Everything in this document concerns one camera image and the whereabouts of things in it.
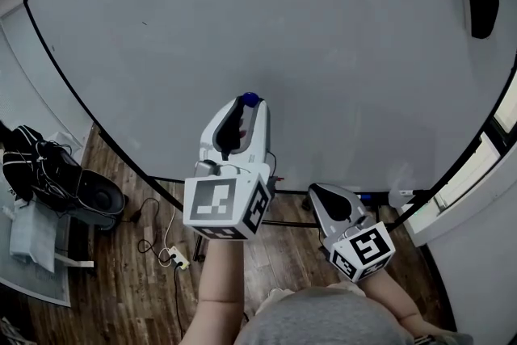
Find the power strip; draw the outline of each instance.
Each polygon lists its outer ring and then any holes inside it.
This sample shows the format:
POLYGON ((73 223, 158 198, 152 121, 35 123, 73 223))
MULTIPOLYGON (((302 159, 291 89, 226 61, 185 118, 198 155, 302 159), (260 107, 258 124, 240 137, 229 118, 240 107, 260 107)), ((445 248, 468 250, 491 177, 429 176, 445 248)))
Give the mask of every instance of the power strip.
POLYGON ((170 258, 173 259, 174 262, 179 265, 179 268, 182 271, 184 271, 191 265, 190 262, 185 258, 185 256, 183 256, 179 252, 176 246, 172 246, 167 252, 169 253, 170 258))

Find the gray shirt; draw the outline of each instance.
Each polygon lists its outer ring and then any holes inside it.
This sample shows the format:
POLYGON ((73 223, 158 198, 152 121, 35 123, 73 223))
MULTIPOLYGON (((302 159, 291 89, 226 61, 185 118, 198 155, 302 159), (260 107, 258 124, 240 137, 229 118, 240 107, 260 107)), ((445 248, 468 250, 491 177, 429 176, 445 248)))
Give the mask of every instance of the gray shirt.
MULTIPOLYGON (((472 343, 467 335, 455 335, 450 340, 422 343, 472 343)), ((305 289, 272 304, 251 318, 236 341, 237 345, 413 343, 413 337, 386 308, 366 297, 332 288, 305 289)))

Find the whiteboard frame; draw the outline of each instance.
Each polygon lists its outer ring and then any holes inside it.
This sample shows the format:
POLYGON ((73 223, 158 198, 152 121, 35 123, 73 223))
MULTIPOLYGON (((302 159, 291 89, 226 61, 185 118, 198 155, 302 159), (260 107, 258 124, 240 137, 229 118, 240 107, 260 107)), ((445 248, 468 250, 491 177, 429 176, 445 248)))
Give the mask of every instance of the whiteboard frame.
MULTIPOLYGON (((157 179, 163 180, 163 181, 169 181, 173 183, 184 183, 183 180, 176 180, 176 179, 161 179, 158 177, 153 177, 147 175, 113 140, 113 138, 110 136, 108 131, 103 128, 103 126, 97 121, 94 114, 90 111, 90 109, 84 104, 82 99, 79 97, 75 89, 72 87, 64 73, 61 71, 59 65, 57 64, 56 60, 54 59, 52 52, 50 51, 49 47, 45 43, 45 40, 43 36, 40 33, 39 28, 37 27, 36 21, 34 17, 32 16, 31 9, 28 5, 29 0, 23 0, 23 5, 25 6, 25 9, 27 10, 27 13, 29 15, 29 18, 32 22, 32 25, 41 41, 41 44, 44 46, 44 49, 47 51, 48 57, 56 67, 57 72, 61 75, 63 78, 63 81, 65 81, 68 88, 70 88, 70 91, 76 98, 76 100, 82 105, 86 113, 91 117, 91 119, 99 126, 101 130, 101 137, 107 142, 107 144, 115 151, 115 153, 122 158, 124 162, 126 162, 146 183, 148 183, 160 196, 162 196, 164 199, 172 203, 176 208, 179 210, 183 210, 183 205, 176 200, 172 194, 170 194, 163 186, 161 186, 157 179)), ((404 214, 402 214, 398 219, 395 220, 394 223, 389 224, 388 228, 389 231, 393 231, 396 227, 398 227, 400 224, 402 224, 405 220, 407 220, 408 217, 412 216, 415 212, 417 212, 434 194, 436 194, 441 187, 443 187, 447 182, 454 176, 454 174, 467 162, 467 160, 470 158, 470 156, 473 154, 473 152, 476 151, 476 148, 479 146, 479 139, 481 134, 484 132, 486 125, 488 125, 491 121, 491 119, 494 117, 494 114, 496 110, 498 109, 500 103, 502 102, 502 99, 504 98, 506 92, 508 91, 508 88, 510 87, 511 81, 513 80, 515 76, 515 70, 516 66, 515 64, 511 68, 509 78, 506 81, 505 86, 502 88, 501 94, 498 97, 498 100, 492 110, 490 111, 489 116, 485 120, 485 122, 482 124, 480 129, 478 130, 477 134, 474 136, 474 138, 470 141, 470 144, 465 148, 464 152, 458 157, 458 159, 452 164, 452 166, 447 170, 447 172, 436 182, 436 184, 431 189, 423 189, 423 191, 419 191, 418 194, 408 203, 413 204, 413 207, 407 210, 404 214)), ((301 193, 301 191, 277 191, 277 192, 285 192, 285 193, 301 193)))

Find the blue marker cap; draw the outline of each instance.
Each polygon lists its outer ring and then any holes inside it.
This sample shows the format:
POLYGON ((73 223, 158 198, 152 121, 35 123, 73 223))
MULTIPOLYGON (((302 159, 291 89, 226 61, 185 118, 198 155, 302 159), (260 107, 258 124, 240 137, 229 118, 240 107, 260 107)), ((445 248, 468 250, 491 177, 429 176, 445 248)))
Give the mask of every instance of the blue marker cap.
POLYGON ((260 102, 260 98, 254 92, 246 92, 242 95, 242 102, 248 107, 255 108, 256 105, 260 102))

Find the black and white marker cube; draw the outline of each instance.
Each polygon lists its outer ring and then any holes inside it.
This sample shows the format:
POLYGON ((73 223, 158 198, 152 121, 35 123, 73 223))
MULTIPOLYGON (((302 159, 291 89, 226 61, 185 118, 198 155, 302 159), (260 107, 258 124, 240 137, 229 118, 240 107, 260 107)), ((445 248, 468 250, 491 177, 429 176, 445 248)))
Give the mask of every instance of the black and white marker cube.
POLYGON ((332 245, 330 261, 352 282, 385 267, 395 246, 384 223, 377 223, 332 245))
POLYGON ((260 173, 187 179, 183 224, 206 238, 248 240, 270 202, 260 173))

